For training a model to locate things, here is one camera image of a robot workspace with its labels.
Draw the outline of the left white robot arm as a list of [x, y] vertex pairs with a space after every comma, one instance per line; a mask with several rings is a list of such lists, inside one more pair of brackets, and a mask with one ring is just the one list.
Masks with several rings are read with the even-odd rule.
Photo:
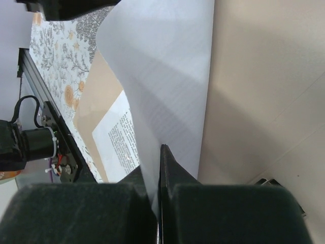
[[[17, 1], [17, 3], [24, 4], [29, 12], [43, 12], [48, 21], [67, 21], [105, 7], [115, 6], [119, 1]], [[33, 120], [37, 128], [20, 131], [16, 121], [25, 99], [33, 99], [36, 103]], [[1, 171], [20, 171], [29, 161], [57, 155], [57, 139], [52, 129], [40, 125], [37, 121], [39, 108], [38, 98], [27, 95], [17, 101], [10, 121], [1, 120]]]

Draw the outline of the brown cardboard folder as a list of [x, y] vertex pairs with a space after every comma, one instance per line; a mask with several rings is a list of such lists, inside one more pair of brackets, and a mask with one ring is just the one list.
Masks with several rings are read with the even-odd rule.
[[[92, 132], [124, 91], [99, 49], [74, 123]], [[214, 1], [198, 178], [278, 180], [308, 215], [324, 209], [324, 1]]]

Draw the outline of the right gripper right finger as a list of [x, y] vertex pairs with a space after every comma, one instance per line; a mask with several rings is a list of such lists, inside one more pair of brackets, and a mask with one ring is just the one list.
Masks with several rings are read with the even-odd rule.
[[312, 243], [294, 202], [255, 185], [203, 185], [160, 149], [161, 243]]

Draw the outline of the printed paper sheet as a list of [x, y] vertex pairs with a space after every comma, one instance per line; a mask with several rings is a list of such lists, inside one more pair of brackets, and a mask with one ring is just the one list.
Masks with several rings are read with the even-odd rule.
[[96, 44], [126, 94], [155, 214], [160, 148], [197, 177], [210, 74], [214, 1], [121, 1]]
[[122, 91], [92, 132], [108, 182], [119, 182], [139, 166], [134, 125]]

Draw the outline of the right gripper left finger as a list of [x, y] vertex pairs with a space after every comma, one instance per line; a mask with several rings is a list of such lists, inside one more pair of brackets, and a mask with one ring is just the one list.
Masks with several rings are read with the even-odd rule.
[[140, 168], [116, 184], [34, 184], [1, 220], [1, 243], [156, 243]]

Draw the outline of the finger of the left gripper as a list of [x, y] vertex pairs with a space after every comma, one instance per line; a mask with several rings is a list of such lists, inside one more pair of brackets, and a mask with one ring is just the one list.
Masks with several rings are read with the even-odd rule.
[[117, 5], [120, 0], [15, 0], [29, 12], [40, 12], [47, 21], [67, 21], [102, 8]]

